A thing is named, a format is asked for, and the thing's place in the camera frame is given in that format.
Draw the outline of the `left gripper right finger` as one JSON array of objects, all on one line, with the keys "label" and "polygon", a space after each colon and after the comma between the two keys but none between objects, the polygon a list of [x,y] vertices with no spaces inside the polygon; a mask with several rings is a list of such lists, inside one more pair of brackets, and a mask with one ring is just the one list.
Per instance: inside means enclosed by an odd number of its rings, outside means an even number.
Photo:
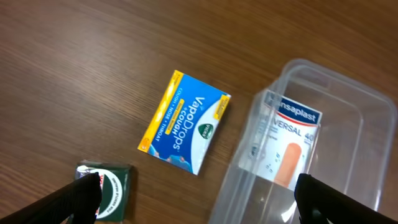
[{"label": "left gripper right finger", "polygon": [[301,224],[397,224],[309,174],[300,174],[294,190]]}]

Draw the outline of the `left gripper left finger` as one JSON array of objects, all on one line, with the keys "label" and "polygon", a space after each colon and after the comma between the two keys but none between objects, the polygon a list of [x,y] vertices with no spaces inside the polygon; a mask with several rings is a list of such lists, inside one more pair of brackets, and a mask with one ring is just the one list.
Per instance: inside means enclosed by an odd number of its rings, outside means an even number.
[{"label": "left gripper left finger", "polygon": [[1,223],[69,223],[94,224],[100,207],[100,175],[87,174],[52,194],[1,219]]}]

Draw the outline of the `green Zam-Buk box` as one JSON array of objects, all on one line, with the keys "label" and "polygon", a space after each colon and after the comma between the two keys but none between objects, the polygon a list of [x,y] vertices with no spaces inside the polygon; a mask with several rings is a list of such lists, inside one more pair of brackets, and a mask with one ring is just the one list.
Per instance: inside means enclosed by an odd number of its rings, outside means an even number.
[{"label": "green Zam-Buk box", "polygon": [[96,221],[123,223],[129,189],[132,166],[83,160],[75,167],[75,179],[87,174],[98,173],[102,200],[96,210]]}]

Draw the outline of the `Hansaplast plaster box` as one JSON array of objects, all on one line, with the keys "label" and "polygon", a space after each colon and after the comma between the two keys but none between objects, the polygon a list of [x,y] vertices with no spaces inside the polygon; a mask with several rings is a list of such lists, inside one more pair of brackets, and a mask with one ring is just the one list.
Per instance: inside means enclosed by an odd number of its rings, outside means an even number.
[{"label": "Hansaplast plaster box", "polygon": [[264,94],[259,127],[239,166],[293,190],[306,169],[323,113],[271,90]]}]

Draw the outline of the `blue yellow VapoDrops box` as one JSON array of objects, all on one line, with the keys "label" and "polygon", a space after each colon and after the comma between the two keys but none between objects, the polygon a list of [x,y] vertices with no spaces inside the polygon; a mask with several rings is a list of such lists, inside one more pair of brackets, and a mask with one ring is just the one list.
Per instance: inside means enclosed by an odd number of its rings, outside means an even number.
[{"label": "blue yellow VapoDrops box", "polygon": [[137,149],[198,175],[231,95],[174,71]]}]

